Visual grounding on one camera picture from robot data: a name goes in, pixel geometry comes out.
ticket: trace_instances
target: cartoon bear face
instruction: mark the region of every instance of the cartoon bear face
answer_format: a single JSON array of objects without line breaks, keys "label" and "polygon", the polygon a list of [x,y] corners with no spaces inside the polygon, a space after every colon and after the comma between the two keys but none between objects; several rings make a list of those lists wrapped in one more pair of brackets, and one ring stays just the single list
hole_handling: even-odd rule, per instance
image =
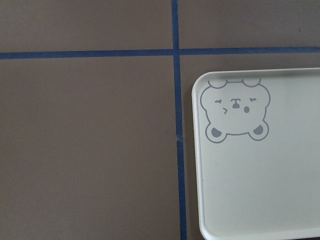
[{"label": "cartoon bear face", "polygon": [[269,132],[265,121],[270,103],[269,91],[260,80],[208,81],[200,104],[208,120],[206,136],[213,143],[227,135],[248,134],[253,140],[264,139]]}]

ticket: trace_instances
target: brown tile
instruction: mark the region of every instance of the brown tile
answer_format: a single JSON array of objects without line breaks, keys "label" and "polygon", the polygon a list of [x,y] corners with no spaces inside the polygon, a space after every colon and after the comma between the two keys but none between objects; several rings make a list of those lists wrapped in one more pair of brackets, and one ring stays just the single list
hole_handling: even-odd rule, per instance
[{"label": "brown tile", "polygon": [[171,1],[6,0],[0,52],[171,49]]},{"label": "brown tile", "polygon": [[320,46],[318,0],[179,1],[181,48]]},{"label": "brown tile", "polygon": [[192,87],[202,74],[214,71],[290,69],[320,67],[320,53],[237,54],[181,56],[184,162],[188,240],[203,239],[199,230],[197,180],[192,113]]},{"label": "brown tile", "polygon": [[2,60],[0,85],[0,239],[180,239],[171,56]]}]

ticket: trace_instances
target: bear nose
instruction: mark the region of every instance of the bear nose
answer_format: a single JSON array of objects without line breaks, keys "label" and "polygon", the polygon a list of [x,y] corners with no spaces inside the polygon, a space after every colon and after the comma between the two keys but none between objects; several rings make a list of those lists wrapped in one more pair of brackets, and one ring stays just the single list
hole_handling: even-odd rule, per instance
[{"label": "bear nose", "polygon": [[234,104],[232,105],[232,108],[233,108],[233,109],[238,109],[238,108],[240,108],[240,105],[239,105],[238,103],[234,103]]}]

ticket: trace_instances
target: tray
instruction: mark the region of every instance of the tray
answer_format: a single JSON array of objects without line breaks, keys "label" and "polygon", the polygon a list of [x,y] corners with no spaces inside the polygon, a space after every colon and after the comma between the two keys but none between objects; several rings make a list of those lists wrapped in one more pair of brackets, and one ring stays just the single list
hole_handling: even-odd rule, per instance
[{"label": "tray", "polygon": [[208,72],[192,106],[203,237],[319,237],[320,68]]}]

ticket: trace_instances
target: vertical blue tape strip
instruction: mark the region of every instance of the vertical blue tape strip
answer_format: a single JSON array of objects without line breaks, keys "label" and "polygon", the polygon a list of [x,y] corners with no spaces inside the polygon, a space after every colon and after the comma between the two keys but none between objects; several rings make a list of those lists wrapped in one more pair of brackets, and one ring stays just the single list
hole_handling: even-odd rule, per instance
[{"label": "vertical blue tape strip", "polygon": [[173,40],[174,96],[175,96],[175,127],[176,127],[175,132],[178,137],[176,147],[177,147],[179,210],[180,210],[180,239],[187,240],[185,163],[184,163],[184,142],[183,142],[183,126],[182,126],[180,53],[179,53],[178,0],[171,0],[171,14],[172,14],[172,40]]}]

